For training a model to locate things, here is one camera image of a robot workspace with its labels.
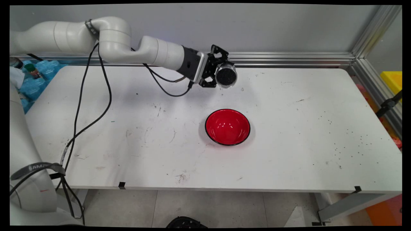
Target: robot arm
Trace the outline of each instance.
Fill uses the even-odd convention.
[[[212,45],[210,53],[205,54],[178,44],[143,36],[139,47],[132,51],[131,28],[126,21],[117,17],[97,18],[86,23],[48,21],[24,32],[10,31],[9,54],[89,54],[97,40],[102,59],[109,63],[153,64],[175,70],[190,81],[209,88],[215,88],[217,83],[223,88],[228,88],[237,79],[234,63],[228,60],[228,52],[215,45]],[[214,55],[217,53],[221,53],[222,56],[216,58]],[[212,78],[211,82],[205,81],[208,77]],[[20,99],[16,89],[10,85],[10,175],[38,162],[41,162],[41,158],[28,131]],[[18,181],[10,180],[10,189]],[[56,211],[54,186],[47,171],[32,176],[16,189],[10,197],[10,211],[15,215],[13,221],[11,219],[13,224],[21,224],[22,220],[29,221],[23,219],[26,216],[35,217],[29,212]]]
[[[103,17],[90,21],[90,24],[99,31],[99,51],[101,57],[109,63],[148,63],[167,69],[175,70],[192,82],[211,76],[216,79],[220,69],[231,70],[230,79],[237,79],[234,64],[228,61],[228,52],[222,58],[215,58],[213,51],[210,54],[183,47],[179,44],[166,42],[150,36],[143,36],[138,49],[131,50],[131,28],[121,18]],[[25,32],[10,31],[10,55],[26,53],[67,53],[89,54],[96,42],[96,37],[89,31],[85,23],[70,23],[49,21],[39,23]],[[220,81],[223,87],[235,83]],[[215,87],[204,81],[203,87]]]

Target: table surface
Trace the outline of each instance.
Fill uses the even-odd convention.
[[[84,66],[68,66],[26,114],[46,162],[60,162],[73,136]],[[169,79],[175,71],[153,68]],[[238,68],[230,89],[194,85],[170,97],[144,67],[106,67],[107,114],[75,142],[72,188],[401,193],[402,154],[342,69]],[[172,94],[188,80],[167,83]],[[101,67],[89,67],[77,131],[106,108]],[[231,108],[251,124],[248,139],[219,145],[204,123]]]

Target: gray wall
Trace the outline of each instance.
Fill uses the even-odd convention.
[[[70,6],[11,6],[10,28],[26,30],[43,21],[80,22],[117,16],[143,35],[208,51],[351,51],[378,6],[257,3],[171,3]]]
[[[367,59],[379,74],[383,71],[402,71],[402,10]]]

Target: tile floor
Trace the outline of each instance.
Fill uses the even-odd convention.
[[[307,226],[317,222],[311,193],[90,189],[84,202],[87,226],[165,227],[188,216],[209,228],[283,227],[295,206]],[[327,226],[372,225],[362,210]]]

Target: black bowl rim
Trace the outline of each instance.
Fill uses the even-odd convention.
[[[246,137],[243,141],[241,141],[241,142],[239,142],[239,143],[234,143],[234,144],[224,144],[224,143],[217,142],[216,140],[214,140],[213,138],[211,138],[211,136],[208,134],[208,132],[207,132],[207,121],[208,121],[208,118],[209,118],[212,114],[214,114],[215,112],[221,111],[221,110],[232,110],[232,111],[236,111],[236,112],[240,113],[241,115],[243,115],[243,116],[245,117],[245,119],[247,120],[247,123],[248,123],[248,134],[247,134],[247,137]],[[208,117],[207,117],[207,119],[206,119],[205,121],[206,121],[206,122],[204,123],[204,129],[205,129],[205,132],[207,133],[207,136],[208,136],[212,141],[216,142],[217,144],[221,144],[221,145],[224,145],[224,146],[234,146],[234,145],[238,145],[238,144],[244,142],[244,141],[248,138],[248,136],[250,136],[250,133],[251,133],[251,125],[250,125],[250,121],[248,121],[247,116],[245,116],[243,113],[241,113],[241,112],[239,112],[239,111],[237,111],[237,110],[234,110],[234,109],[223,108],[223,109],[215,110],[214,112],[210,113],[210,115],[208,115]]]

